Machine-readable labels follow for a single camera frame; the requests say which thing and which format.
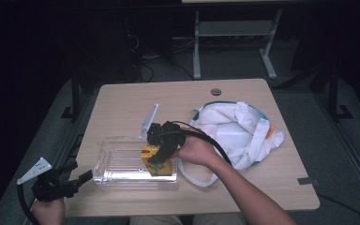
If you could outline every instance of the wooden table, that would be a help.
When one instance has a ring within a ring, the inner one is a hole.
[[[211,95],[218,88],[222,94]],[[243,175],[285,210],[312,210],[320,202],[311,184],[299,185],[308,177],[292,137],[265,80],[222,80],[110,84],[101,87],[95,108],[78,153],[79,167],[70,179],[93,170],[103,139],[111,136],[138,137],[141,121],[154,103],[159,109],[154,122],[189,122],[193,108],[213,100],[245,101],[264,112],[272,125],[285,134],[285,141],[260,164]],[[132,215],[186,215],[239,212],[220,181],[211,187],[196,187],[181,175],[177,190],[102,191],[89,181],[74,198],[66,199],[68,217]]]

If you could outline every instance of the wrist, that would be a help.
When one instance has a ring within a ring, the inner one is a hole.
[[[222,170],[223,167],[226,166],[230,166],[230,164],[220,156],[212,158],[206,165],[206,167],[209,168],[209,170],[211,170],[213,173],[218,173],[220,170]]]

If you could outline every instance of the white plastic bag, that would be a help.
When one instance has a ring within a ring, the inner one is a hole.
[[[284,141],[283,133],[275,130],[261,111],[245,102],[214,101],[196,110],[190,124],[216,140],[240,172],[262,161]],[[209,187],[218,179],[213,174],[209,182],[202,182],[186,173],[182,160],[178,166],[186,179],[200,187]]]

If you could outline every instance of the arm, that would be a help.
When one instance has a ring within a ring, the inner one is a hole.
[[[36,200],[31,208],[34,217],[40,225],[64,225],[66,206],[63,199],[52,202]]]
[[[244,213],[248,223],[295,224],[276,202],[221,158],[210,143],[187,137],[185,144],[174,155],[190,163],[206,166],[215,173]]]

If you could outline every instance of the black device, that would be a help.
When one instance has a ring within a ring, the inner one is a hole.
[[[30,171],[32,173],[38,172],[46,167],[51,167],[51,165],[39,165],[37,163]],[[79,179],[72,181],[65,181],[63,178],[65,173],[69,173],[78,167],[76,161],[72,161],[67,165],[64,165],[59,169],[49,169],[46,172],[40,172],[37,176],[37,181],[32,186],[32,191],[34,197],[41,202],[51,202],[60,198],[72,198],[75,193],[78,193],[81,185],[93,178],[92,171],[88,171],[79,176]],[[29,206],[25,202],[24,193],[23,193],[23,182],[22,179],[19,179],[17,185],[17,192],[20,200],[20,205],[24,211],[27,218],[33,223],[38,224],[38,221],[31,213]]]
[[[181,129],[179,125],[176,123],[182,122],[170,122],[167,121],[162,126],[160,124],[152,123],[147,132],[147,141],[151,145],[160,145],[157,153],[150,157],[149,162],[155,163],[163,163],[168,158],[170,158],[174,151],[178,148],[178,146],[182,146],[186,141],[186,136],[194,136],[199,139],[205,140],[211,144],[213,144],[219,153],[223,156],[223,158],[232,165],[230,159],[227,154],[224,152],[223,148],[218,144],[214,139],[212,139],[209,135],[199,131],[191,131],[186,129]]]

